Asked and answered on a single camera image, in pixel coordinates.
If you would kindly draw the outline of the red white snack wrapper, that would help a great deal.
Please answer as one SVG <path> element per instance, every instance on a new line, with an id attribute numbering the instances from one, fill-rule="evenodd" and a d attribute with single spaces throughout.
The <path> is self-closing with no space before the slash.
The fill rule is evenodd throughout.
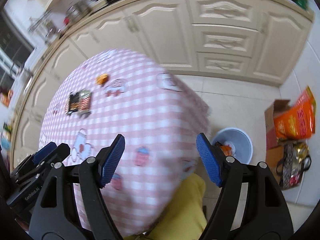
<path id="1" fill-rule="evenodd" d="M 78 116 L 82 116 L 90 112 L 91 98 L 92 98 L 92 92 L 90 90 L 82 89 L 79 92 Z"/>

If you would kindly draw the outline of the orange crushed soda can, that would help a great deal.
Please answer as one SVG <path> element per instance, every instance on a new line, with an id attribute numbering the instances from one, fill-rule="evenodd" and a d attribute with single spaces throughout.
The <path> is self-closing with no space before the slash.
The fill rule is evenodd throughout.
<path id="1" fill-rule="evenodd" d="M 224 143 L 216 142 L 214 146 L 219 147 L 225 156 L 232 156 L 236 153 L 236 148 L 234 144 L 230 141 L 225 141 Z"/>

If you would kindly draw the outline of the black snack wrapper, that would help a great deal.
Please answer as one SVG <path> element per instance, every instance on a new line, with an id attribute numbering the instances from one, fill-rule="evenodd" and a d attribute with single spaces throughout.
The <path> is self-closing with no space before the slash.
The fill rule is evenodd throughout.
<path id="1" fill-rule="evenodd" d="M 80 105 L 80 94 L 79 92 L 71 93 L 67 99 L 65 106 L 65 113 L 71 115 L 79 110 Z"/>

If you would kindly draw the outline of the light blue trash bin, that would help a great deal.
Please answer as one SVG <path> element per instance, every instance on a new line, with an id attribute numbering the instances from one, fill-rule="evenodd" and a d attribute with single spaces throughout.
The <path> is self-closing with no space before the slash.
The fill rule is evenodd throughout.
<path id="1" fill-rule="evenodd" d="M 224 128 L 214 135 L 212 145 L 219 142 L 232 149 L 232 156 L 243 164 L 249 164 L 253 156 L 253 144 L 246 132 L 235 127 Z"/>

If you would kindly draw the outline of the kitchen window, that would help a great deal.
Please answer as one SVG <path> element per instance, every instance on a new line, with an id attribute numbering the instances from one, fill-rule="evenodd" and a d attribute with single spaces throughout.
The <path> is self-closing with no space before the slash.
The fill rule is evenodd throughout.
<path id="1" fill-rule="evenodd" d="M 26 63 L 34 47 L 22 36 L 1 10 L 1 92 L 12 88 L 18 72 Z"/>

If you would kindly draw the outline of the patterned shopping bag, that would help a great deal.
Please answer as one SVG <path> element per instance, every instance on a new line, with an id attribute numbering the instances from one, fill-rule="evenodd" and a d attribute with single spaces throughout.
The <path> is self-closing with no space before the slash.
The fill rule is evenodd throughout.
<path id="1" fill-rule="evenodd" d="M 289 142 L 283 147 L 283 157 L 277 162 L 276 174 L 280 176 L 282 190 L 296 187 L 303 173 L 310 169 L 312 160 L 306 142 Z"/>

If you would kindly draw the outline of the brown cardboard box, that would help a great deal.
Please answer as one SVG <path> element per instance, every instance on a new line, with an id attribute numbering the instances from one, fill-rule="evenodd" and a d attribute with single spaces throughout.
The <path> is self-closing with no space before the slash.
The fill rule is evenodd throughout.
<path id="1" fill-rule="evenodd" d="M 274 100 L 264 113 L 266 128 L 265 162 L 277 180 L 280 179 L 280 176 L 277 175 L 277 164 L 281 159 L 283 159 L 284 146 L 282 143 L 277 141 L 274 117 L 289 109 L 289 103 L 290 100 Z"/>

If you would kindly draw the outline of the pink checkered tablecloth table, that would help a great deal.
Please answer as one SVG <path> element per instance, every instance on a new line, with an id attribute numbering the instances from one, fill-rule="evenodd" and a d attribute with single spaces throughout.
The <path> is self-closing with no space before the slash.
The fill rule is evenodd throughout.
<path id="1" fill-rule="evenodd" d="M 101 74 L 110 76 L 97 85 Z M 71 93 L 92 92 L 88 114 L 67 115 Z M 197 164 L 196 137 L 209 128 L 209 106 L 177 76 L 146 55 L 128 49 L 97 54 L 60 85 L 44 90 L 46 107 L 39 145 L 70 146 L 65 165 L 96 156 L 116 135 L 125 150 L 109 184 L 101 191 L 122 236 L 142 233 L 159 218 L 181 182 Z"/>

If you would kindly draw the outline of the yellow trousers leg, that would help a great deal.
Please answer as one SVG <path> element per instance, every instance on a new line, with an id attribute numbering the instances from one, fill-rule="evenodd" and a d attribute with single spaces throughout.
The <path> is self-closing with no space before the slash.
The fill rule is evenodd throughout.
<path id="1" fill-rule="evenodd" d="M 205 181 L 191 174 L 181 182 L 153 229 L 126 239 L 199 239 L 207 225 L 202 209 L 205 190 Z"/>

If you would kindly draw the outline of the orange peel piece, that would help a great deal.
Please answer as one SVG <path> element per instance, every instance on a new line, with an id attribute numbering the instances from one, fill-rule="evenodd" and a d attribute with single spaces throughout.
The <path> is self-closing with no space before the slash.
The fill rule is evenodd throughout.
<path id="1" fill-rule="evenodd" d="M 97 85 L 104 86 L 108 82 L 109 78 L 110 76 L 108 74 L 101 74 L 96 78 L 96 83 Z"/>

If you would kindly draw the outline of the orange rice bag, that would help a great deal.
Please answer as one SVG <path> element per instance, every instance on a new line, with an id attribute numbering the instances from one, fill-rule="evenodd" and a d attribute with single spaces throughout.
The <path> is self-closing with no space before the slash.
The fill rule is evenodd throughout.
<path id="1" fill-rule="evenodd" d="M 273 118 L 279 141 L 309 139 L 316 132 L 316 99 L 309 86 L 292 105 Z"/>

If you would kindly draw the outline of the steel stock pot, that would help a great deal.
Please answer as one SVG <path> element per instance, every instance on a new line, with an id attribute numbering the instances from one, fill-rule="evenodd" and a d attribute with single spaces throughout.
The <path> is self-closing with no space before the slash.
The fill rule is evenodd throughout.
<path id="1" fill-rule="evenodd" d="M 66 18 L 69 20 L 69 24 L 76 24 L 91 11 L 86 1 L 78 1 L 66 11 Z"/>

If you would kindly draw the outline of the cream lower cabinets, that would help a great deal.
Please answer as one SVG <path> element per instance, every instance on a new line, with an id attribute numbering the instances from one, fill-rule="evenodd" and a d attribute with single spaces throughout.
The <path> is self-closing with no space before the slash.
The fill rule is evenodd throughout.
<path id="1" fill-rule="evenodd" d="M 282 85 L 314 20 L 291 0 L 120 0 L 95 6 L 68 28 L 39 62 L 20 96 L 11 139 L 11 166 L 37 150 L 49 103 L 86 59 L 128 48 L 175 74 Z"/>

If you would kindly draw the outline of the wall utensil rack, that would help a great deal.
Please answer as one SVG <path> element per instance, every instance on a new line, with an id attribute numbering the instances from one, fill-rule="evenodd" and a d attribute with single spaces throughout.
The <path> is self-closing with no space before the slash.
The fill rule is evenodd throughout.
<path id="1" fill-rule="evenodd" d="M 39 18 L 29 18 L 30 26 L 28 33 L 37 34 L 44 42 L 51 42 L 53 38 L 60 36 L 62 30 L 58 28 L 51 19 L 52 12 L 45 11 Z"/>

